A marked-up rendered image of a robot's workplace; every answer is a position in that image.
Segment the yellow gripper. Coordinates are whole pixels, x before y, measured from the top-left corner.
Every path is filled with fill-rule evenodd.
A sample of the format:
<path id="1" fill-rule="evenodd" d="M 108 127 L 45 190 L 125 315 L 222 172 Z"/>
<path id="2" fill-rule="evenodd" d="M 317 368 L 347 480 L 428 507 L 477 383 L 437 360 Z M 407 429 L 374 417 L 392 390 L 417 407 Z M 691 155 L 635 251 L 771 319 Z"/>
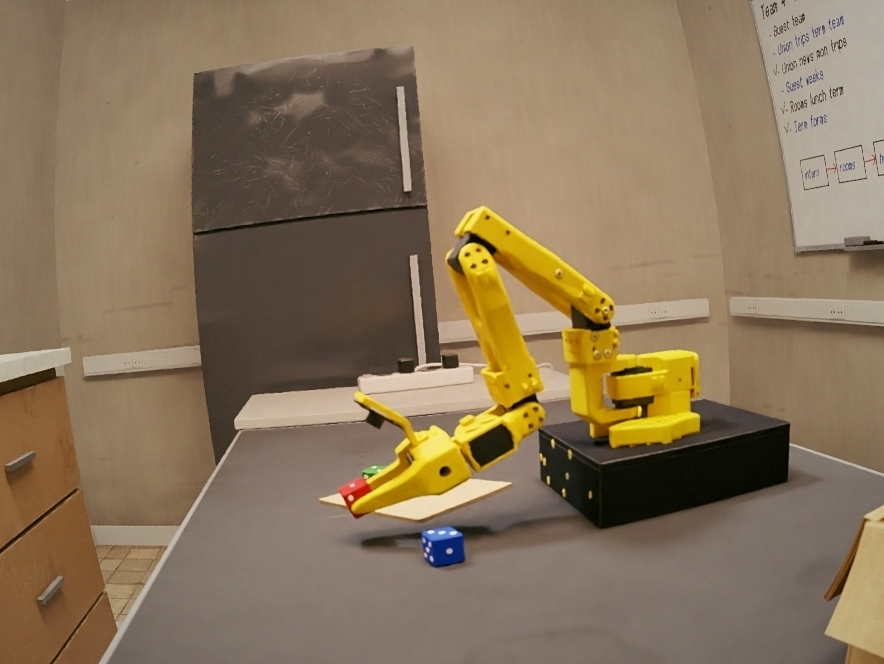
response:
<path id="1" fill-rule="evenodd" d="M 369 411 L 366 423 L 380 429 L 386 420 L 401 428 L 407 438 L 395 449 L 397 461 L 366 481 L 373 492 L 353 504 L 351 508 L 353 513 L 373 512 L 425 496 L 441 496 L 472 477 L 473 472 L 470 471 L 460 446 L 458 448 L 453 443 L 454 437 L 450 439 L 444 431 L 435 426 L 432 426 L 429 432 L 414 433 L 410 422 L 397 412 L 358 391 L 355 397 L 360 401 L 353 401 Z"/>

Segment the red die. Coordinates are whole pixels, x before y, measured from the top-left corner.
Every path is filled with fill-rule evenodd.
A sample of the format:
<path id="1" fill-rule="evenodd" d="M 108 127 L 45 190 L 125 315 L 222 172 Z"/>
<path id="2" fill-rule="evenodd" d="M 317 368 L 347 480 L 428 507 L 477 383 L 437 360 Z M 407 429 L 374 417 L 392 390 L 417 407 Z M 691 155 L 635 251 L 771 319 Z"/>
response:
<path id="1" fill-rule="evenodd" d="M 343 498 L 345 504 L 349 508 L 349 511 L 352 513 L 355 519 L 358 519 L 368 513 L 363 514 L 355 514 L 352 512 L 351 508 L 355 502 L 366 496 L 367 494 L 372 493 L 372 489 L 369 484 L 366 482 L 364 478 L 360 478 L 346 486 L 339 488 L 339 493 Z"/>

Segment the blue die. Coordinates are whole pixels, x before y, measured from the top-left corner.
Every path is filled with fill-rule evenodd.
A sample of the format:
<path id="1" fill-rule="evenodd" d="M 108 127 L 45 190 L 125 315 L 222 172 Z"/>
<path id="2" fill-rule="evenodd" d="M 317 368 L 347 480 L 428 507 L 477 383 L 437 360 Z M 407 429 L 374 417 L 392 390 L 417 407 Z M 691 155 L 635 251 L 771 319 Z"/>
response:
<path id="1" fill-rule="evenodd" d="M 463 535 L 451 527 L 422 532 L 424 559 L 435 567 L 465 561 Z"/>

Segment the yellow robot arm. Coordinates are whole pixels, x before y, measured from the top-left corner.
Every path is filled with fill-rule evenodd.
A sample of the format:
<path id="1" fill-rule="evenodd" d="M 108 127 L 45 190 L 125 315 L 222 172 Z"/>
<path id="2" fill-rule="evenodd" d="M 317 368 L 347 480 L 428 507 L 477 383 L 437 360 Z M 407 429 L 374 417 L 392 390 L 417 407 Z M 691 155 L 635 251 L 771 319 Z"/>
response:
<path id="1" fill-rule="evenodd" d="M 545 421 L 535 393 L 545 387 L 495 263 L 572 321 L 572 328 L 562 330 L 572 412 L 590 423 L 593 438 L 610 434 L 615 448 L 665 444 L 700 432 L 700 417 L 690 412 L 693 355 L 644 354 L 637 356 L 637 366 L 635 355 L 617 355 L 613 301 L 486 207 L 468 212 L 455 235 L 460 239 L 446 267 L 488 364 L 482 377 L 499 403 L 459 421 L 453 443 L 472 470 L 479 473 L 516 452 L 521 438 Z M 615 407 L 604 406 L 602 376 L 609 372 L 607 397 Z"/>

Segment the green die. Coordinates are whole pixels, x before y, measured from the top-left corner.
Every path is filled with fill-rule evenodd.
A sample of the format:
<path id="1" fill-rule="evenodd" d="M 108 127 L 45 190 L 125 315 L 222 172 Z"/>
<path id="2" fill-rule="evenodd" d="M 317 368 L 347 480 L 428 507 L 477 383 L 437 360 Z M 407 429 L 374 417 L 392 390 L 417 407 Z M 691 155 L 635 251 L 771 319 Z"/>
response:
<path id="1" fill-rule="evenodd" d="M 386 469 L 386 468 L 387 468 L 387 467 L 382 467 L 382 466 L 372 466 L 372 467 L 370 467 L 370 468 L 368 468 L 368 469 L 365 469 L 365 470 L 363 470 L 363 471 L 361 472 L 361 473 L 362 473 L 362 477 L 363 477 L 365 480 L 370 479 L 370 478 L 372 478 L 373 476 L 375 476 L 376 474 L 380 473 L 381 471 L 383 471 L 383 470 Z"/>

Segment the beige flat mat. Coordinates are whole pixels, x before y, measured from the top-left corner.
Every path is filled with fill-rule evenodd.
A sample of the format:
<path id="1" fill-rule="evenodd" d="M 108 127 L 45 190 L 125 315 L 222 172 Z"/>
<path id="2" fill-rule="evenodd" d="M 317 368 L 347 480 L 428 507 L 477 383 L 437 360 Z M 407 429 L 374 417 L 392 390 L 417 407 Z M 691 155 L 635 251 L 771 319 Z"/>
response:
<path id="1" fill-rule="evenodd" d="M 470 479 L 441 496 L 415 498 L 369 514 L 422 523 L 512 487 L 512 483 Z M 348 509 L 340 493 L 319 503 Z"/>

